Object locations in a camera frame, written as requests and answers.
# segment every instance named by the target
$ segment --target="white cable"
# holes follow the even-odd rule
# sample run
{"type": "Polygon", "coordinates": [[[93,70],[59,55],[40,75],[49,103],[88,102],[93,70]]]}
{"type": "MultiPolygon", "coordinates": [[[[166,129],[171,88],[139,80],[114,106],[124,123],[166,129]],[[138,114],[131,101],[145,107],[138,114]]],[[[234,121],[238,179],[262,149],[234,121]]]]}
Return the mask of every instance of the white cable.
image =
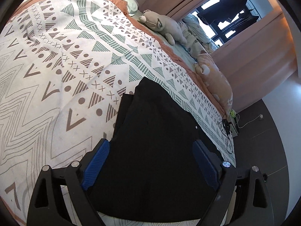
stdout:
{"type": "Polygon", "coordinates": [[[244,126],[242,126],[242,127],[240,127],[239,125],[238,125],[238,121],[237,121],[237,126],[238,126],[238,128],[243,128],[243,127],[245,127],[248,123],[250,123],[250,122],[252,122],[252,121],[249,121],[249,122],[247,122],[244,126]]]}

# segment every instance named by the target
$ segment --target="bedspread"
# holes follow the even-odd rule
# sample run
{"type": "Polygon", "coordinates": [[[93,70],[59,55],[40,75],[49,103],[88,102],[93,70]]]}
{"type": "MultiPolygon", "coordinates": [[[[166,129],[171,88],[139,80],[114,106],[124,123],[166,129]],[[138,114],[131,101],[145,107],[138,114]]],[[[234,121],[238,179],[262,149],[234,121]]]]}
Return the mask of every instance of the bedspread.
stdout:
{"type": "Polygon", "coordinates": [[[6,25],[0,35],[0,196],[19,223],[26,222],[43,165],[65,167],[101,138],[110,140],[122,94],[133,94],[144,76],[190,112],[235,165],[216,108],[111,1],[42,0],[6,25]]]}

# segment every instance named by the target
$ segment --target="black cable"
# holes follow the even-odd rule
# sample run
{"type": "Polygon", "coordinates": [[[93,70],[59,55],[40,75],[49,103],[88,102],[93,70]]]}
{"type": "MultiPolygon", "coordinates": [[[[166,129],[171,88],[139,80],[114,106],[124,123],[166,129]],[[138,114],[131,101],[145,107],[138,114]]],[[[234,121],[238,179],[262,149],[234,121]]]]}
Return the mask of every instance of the black cable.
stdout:
{"type": "MultiPolygon", "coordinates": [[[[219,122],[219,125],[222,123],[223,118],[224,118],[225,115],[226,115],[226,114],[223,115],[222,120],[219,122]]],[[[226,136],[226,135],[223,133],[223,131],[221,130],[221,127],[220,127],[220,126],[219,126],[219,130],[220,130],[221,133],[227,138],[227,152],[228,152],[230,155],[233,154],[233,146],[232,146],[231,139],[229,138],[229,135],[226,133],[226,134],[227,134],[227,136],[226,136]],[[231,153],[228,151],[228,142],[229,142],[229,140],[230,140],[231,149],[232,149],[232,152],[231,152],[231,153]]]]}

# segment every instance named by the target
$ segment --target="black cloth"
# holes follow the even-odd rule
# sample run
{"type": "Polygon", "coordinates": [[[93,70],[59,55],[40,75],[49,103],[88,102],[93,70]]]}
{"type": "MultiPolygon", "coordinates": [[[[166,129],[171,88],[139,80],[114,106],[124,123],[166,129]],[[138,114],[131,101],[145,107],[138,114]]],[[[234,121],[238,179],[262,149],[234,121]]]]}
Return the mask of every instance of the black cloth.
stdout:
{"type": "Polygon", "coordinates": [[[218,3],[198,13],[198,16],[209,25],[214,21],[216,24],[225,22],[227,19],[232,21],[245,8],[246,2],[247,0],[219,0],[218,3]]]}
{"type": "Polygon", "coordinates": [[[192,143],[201,139],[222,156],[193,116],[144,77],[133,97],[123,95],[115,128],[109,155],[87,191],[95,210],[145,222],[202,218],[216,193],[198,168],[192,143]]]}

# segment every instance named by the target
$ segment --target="cable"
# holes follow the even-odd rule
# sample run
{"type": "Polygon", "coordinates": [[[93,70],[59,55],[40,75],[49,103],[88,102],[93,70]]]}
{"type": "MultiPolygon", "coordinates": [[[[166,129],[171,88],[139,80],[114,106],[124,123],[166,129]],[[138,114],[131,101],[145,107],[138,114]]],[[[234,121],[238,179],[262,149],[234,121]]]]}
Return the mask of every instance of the cable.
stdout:
{"type": "Polygon", "coordinates": [[[249,124],[250,122],[252,122],[252,121],[255,121],[258,117],[260,117],[261,116],[261,114],[259,115],[259,116],[257,116],[254,120],[252,120],[252,121],[249,121],[249,122],[247,122],[246,124],[244,124],[242,127],[240,127],[239,125],[238,125],[238,121],[239,121],[239,118],[240,118],[240,116],[239,116],[239,114],[237,114],[238,115],[238,120],[237,120],[237,126],[238,126],[238,128],[243,128],[243,127],[245,127],[247,124],[249,124]]]}
{"type": "MultiPolygon", "coordinates": [[[[222,123],[223,118],[224,118],[225,115],[226,115],[226,114],[223,115],[222,120],[219,122],[219,125],[222,123]]],[[[223,133],[223,131],[222,131],[222,129],[221,129],[220,126],[219,126],[219,130],[220,130],[221,133],[227,138],[227,152],[228,152],[230,155],[233,154],[233,146],[232,146],[231,139],[229,138],[229,135],[226,133],[226,134],[227,134],[227,136],[226,136],[226,135],[223,133]],[[228,151],[228,142],[229,142],[229,140],[230,140],[231,149],[232,149],[232,152],[231,152],[231,153],[228,151]]]]}

